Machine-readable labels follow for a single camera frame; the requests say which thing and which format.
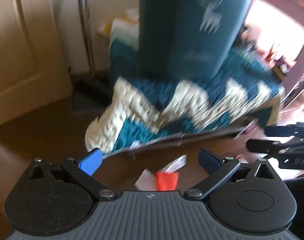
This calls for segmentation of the white orange paper scrap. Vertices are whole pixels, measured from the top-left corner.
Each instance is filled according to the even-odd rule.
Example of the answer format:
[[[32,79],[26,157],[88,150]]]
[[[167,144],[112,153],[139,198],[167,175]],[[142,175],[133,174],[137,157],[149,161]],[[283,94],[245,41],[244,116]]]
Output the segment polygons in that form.
[[[156,173],[145,169],[135,182],[139,191],[175,191],[179,179],[179,169],[187,163],[187,156],[181,155]]]

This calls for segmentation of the teal trash bin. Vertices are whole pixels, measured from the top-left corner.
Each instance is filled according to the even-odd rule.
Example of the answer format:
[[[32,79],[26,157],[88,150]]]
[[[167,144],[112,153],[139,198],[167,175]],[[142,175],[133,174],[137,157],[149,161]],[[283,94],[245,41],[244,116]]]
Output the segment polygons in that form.
[[[144,77],[211,80],[252,0],[140,0],[138,67]]]

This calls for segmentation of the chrome stand with black base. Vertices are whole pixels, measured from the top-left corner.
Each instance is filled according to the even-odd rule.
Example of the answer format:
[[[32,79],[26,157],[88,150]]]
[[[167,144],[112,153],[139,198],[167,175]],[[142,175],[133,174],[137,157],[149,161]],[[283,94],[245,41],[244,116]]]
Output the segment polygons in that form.
[[[111,100],[108,72],[96,71],[91,35],[91,0],[77,0],[89,72],[72,76],[72,108],[76,114],[102,114]]]

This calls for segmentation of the teal white zigzag knitted blanket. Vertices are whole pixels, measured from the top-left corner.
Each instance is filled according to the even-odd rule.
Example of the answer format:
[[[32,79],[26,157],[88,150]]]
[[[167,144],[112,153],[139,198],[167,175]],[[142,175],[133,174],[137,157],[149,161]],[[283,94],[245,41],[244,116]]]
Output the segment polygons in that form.
[[[139,24],[116,18],[110,28],[110,72],[118,75],[112,102],[89,124],[87,150],[104,157],[166,139],[224,128],[245,116],[261,126],[279,121],[285,90],[251,54],[229,52],[210,82],[153,81],[135,78]]]

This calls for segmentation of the cream door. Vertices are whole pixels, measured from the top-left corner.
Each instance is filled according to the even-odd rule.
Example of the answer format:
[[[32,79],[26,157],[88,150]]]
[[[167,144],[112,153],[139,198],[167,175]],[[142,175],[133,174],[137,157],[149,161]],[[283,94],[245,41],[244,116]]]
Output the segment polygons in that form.
[[[0,125],[71,94],[51,0],[0,0]]]

